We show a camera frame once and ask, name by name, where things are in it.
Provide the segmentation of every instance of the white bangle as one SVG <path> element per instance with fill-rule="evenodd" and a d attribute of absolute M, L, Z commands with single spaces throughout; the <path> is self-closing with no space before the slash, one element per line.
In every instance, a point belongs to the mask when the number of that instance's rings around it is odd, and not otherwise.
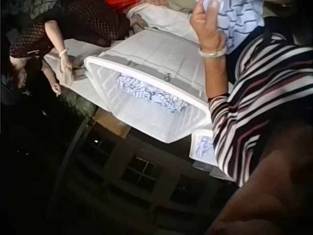
<path fill-rule="evenodd" d="M 59 57 L 61 57 L 62 55 L 64 55 L 64 53 L 67 52 L 67 48 L 65 48 L 62 52 L 59 53 Z"/>
<path fill-rule="evenodd" d="M 223 55 L 225 55 L 226 52 L 227 52 L 226 44 L 222 50 L 212 52 L 212 53 L 206 53 L 203 50 L 201 50 L 201 48 L 199 48 L 199 55 L 202 56 L 203 58 L 216 59 L 216 58 L 219 58 L 219 57 L 222 57 Z"/>

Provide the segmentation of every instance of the finger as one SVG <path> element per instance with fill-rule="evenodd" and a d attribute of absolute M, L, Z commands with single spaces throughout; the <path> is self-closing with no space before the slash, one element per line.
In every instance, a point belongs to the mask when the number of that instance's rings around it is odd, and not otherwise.
<path fill-rule="evenodd" d="M 219 14 L 218 0 L 211 0 L 206 10 L 205 27 L 207 30 L 214 31 L 217 29 L 217 19 Z"/>
<path fill-rule="evenodd" d="M 204 13 L 203 0 L 199 0 L 195 6 L 193 11 L 193 15 Z"/>

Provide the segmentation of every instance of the person in brown patterned clothing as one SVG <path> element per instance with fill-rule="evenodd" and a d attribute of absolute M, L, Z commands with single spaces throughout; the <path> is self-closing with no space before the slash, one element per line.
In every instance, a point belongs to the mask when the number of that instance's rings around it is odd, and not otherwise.
<path fill-rule="evenodd" d="M 103 0 L 71 0 L 58 11 L 39 15 L 16 37 L 10 47 L 6 83 L 12 88 L 22 88 L 28 68 L 42 70 L 52 90 L 60 94 L 61 87 L 55 74 L 43 59 L 47 53 L 55 47 L 61 58 L 61 71 L 71 71 L 72 63 L 67 56 L 65 39 L 109 47 L 112 41 L 125 39 L 134 24 L 143 24 L 139 15 L 129 20 L 124 13 L 115 12 Z"/>

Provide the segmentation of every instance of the woman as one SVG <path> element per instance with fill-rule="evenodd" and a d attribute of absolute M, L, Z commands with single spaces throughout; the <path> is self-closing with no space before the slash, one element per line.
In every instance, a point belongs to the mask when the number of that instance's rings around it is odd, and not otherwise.
<path fill-rule="evenodd" d="M 191 24 L 204 57 L 215 155 L 241 188 L 207 234 L 300 234 L 296 223 L 311 209 L 313 192 L 313 48 L 282 35 L 256 38 L 242 52 L 228 94 L 218 7 L 213 0 L 205 12 L 200 0 Z"/>
<path fill-rule="evenodd" d="M 142 23 L 139 15 L 130 20 L 116 13 L 103 0 L 72 0 L 56 14 L 43 13 L 23 30 L 10 47 L 10 63 L 6 82 L 25 86 L 30 70 L 42 70 L 52 90 L 59 94 L 60 85 L 54 72 L 43 60 L 54 47 L 61 57 L 61 71 L 71 72 L 72 64 L 64 46 L 65 39 L 76 39 L 101 47 L 109 47 L 114 40 L 123 40 L 131 26 Z"/>

